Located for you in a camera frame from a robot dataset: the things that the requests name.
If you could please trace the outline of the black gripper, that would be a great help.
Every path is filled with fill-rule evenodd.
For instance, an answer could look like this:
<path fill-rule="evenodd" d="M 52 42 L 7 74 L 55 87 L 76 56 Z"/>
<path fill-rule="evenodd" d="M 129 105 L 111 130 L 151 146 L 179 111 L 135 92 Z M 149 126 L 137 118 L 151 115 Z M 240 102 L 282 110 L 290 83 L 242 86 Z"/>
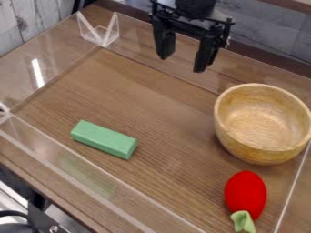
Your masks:
<path fill-rule="evenodd" d="M 176 45 L 176 34 L 167 21 L 181 22 L 184 25 L 203 27 L 206 30 L 211 30 L 214 26 L 222 28 L 220 38 L 215 35 L 204 35 L 200 39 L 194 72 L 204 72 L 214 63 L 219 48 L 228 46 L 231 27 L 236 23 L 234 18 L 216 8 L 216 0 L 149 1 L 155 50 L 161 59 L 167 59 L 173 54 Z"/>

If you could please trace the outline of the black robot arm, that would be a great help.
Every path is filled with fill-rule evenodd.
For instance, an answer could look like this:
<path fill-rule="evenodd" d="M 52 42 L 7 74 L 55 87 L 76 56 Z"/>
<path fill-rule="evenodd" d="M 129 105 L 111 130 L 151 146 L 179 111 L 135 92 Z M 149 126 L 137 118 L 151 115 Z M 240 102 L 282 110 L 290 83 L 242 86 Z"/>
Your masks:
<path fill-rule="evenodd" d="M 155 50 L 165 60 L 176 48 L 176 34 L 199 41 L 194 72 L 202 73 L 214 63 L 222 48 L 230 45 L 235 20 L 216 9 L 216 0 L 149 0 L 149 21 L 153 28 Z"/>

